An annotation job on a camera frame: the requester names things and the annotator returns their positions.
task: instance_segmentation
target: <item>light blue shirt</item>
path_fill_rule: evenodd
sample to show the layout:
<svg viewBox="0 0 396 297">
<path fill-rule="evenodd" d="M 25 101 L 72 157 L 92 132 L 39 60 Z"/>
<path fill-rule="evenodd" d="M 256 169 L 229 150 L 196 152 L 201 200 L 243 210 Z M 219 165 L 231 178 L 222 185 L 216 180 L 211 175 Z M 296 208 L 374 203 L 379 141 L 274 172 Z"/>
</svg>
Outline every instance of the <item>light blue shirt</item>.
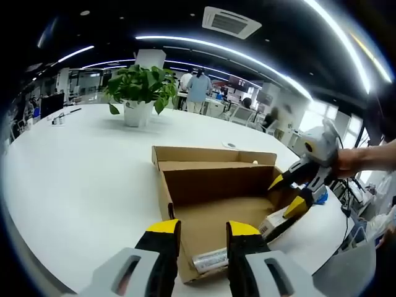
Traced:
<svg viewBox="0 0 396 297">
<path fill-rule="evenodd" d="M 204 102 L 206 99 L 206 93 L 212 88 L 212 84 L 205 74 L 201 74 L 200 77 L 194 75 L 188 82 L 187 88 L 189 89 L 187 101 Z"/>
</svg>

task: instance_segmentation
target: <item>white flower pot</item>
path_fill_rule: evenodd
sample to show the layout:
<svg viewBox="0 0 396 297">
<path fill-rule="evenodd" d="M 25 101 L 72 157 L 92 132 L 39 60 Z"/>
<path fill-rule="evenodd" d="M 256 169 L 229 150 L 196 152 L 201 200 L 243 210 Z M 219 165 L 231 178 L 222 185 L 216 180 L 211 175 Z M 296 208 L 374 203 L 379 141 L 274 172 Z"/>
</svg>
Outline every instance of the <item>white flower pot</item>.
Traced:
<svg viewBox="0 0 396 297">
<path fill-rule="evenodd" d="M 124 100 L 124 120 L 129 127 L 146 126 L 152 114 L 154 101 L 150 103 Z"/>
</svg>

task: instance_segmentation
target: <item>white table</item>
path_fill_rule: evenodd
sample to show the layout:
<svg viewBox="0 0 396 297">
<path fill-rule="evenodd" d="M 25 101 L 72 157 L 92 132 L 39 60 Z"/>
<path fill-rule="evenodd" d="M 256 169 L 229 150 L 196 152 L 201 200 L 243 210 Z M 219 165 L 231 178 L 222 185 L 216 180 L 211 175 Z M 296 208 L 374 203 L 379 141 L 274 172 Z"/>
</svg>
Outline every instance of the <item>white table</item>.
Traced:
<svg viewBox="0 0 396 297">
<path fill-rule="evenodd" d="M 297 160 L 272 136 L 199 114 L 164 110 L 146 128 L 135 129 L 124 126 L 122 114 L 111 115 L 107 105 L 79 107 L 63 127 L 43 119 L 18 137 L 3 169 L 6 204 L 24 241 L 77 292 L 95 268 L 134 247 L 145 229 L 161 220 L 152 145 L 223 149 L 222 142 L 232 142 L 243 150 L 277 153 L 281 170 Z M 345 222 L 330 193 L 325 206 L 312 207 L 273 247 L 313 273 L 340 245 Z M 173 296 L 208 295 L 231 296 L 228 280 L 186 286 L 176 279 Z"/>
</svg>

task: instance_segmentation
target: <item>blue object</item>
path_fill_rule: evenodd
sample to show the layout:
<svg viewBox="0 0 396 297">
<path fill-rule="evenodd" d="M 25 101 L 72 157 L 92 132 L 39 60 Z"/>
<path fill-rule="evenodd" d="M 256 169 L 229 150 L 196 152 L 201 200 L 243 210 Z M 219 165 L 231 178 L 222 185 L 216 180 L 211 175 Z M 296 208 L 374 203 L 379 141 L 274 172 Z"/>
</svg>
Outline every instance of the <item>blue object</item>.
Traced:
<svg viewBox="0 0 396 297">
<path fill-rule="evenodd" d="M 34 118 L 37 118 L 39 115 L 40 115 L 40 108 L 39 108 L 39 107 L 36 107 L 36 108 L 33 110 L 33 117 L 34 117 Z"/>
<path fill-rule="evenodd" d="M 326 188 L 326 192 L 321 196 L 319 196 L 319 198 L 315 201 L 314 204 L 324 205 L 324 202 L 326 202 L 328 198 L 329 198 L 329 193 L 327 192 L 327 188 Z"/>
</svg>

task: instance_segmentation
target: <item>human hand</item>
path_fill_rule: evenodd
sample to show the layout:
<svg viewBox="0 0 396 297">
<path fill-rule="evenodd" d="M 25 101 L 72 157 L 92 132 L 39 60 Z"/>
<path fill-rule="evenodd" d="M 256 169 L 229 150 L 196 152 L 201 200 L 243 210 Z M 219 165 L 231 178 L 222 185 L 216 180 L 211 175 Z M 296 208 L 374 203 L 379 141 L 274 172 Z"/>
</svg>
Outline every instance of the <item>human hand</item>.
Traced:
<svg viewBox="0 0 396 297">
<path fill-rule="evenodd" d="M 333 170 L 339 178 L 349 178 L 361 171 L 361 154 L 359 149 L 342 149 L 338 151 L 338 159 Z"/>
</svg>

